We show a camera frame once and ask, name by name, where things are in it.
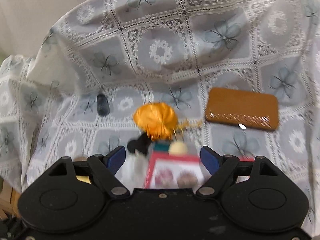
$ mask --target yellow object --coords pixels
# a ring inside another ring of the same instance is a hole
[[[91,184],[88,176],[76,176],[76,177],[77,177],[77,180],[79,180],[79,181]]]
[[[181,156],[188,154],[188,147],[182,141],[174,141],[169,146],[169,155]]]
[[[139,107],[133,115],[138,127],[147,132],[152,141],[172,139],[178,124],[173,108],[166,103],[150,103]]]

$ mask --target brown round object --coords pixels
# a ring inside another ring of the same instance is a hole
[[[179,188],[193,188],[198,185],[198,183],[198,178],[192,172],[182,172],[177,178]]]

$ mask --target tablecloth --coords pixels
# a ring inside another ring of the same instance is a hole
[[[184,139],[194,154],[208,145],[221,155],[268,157],[308,196],[303,228],[319,234],[319,5],[84,2],[49,30],[36,58],[1,65],[0,175],[22,191],[64,155],[126,146],[140,134],[132,114],[145,103],[166,102],[197,122],[212,87],[270,93],[279,101],[275,132],[204,122]],[[97,114],[99,93],[108,98],[106,117]]]

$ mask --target orange pouch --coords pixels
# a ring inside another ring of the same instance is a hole
[[[212,88],[205,118],[209,122],[274,131],[279,125],[278,100],[270,94]]]

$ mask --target screw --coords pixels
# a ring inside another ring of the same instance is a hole
[[[166,198],[166,197],[167,197],[167,194],[164,194],[164,193],[159,194],[159,198]]]
[[[202,187],[199,189],[199,193],[201,195],[212,195],[214,193],[214,189],[212,187]]]
[[[111,190],[111,193],[116,196],[121,196],[127,193],[127,189],[124,187],[114,187]]]

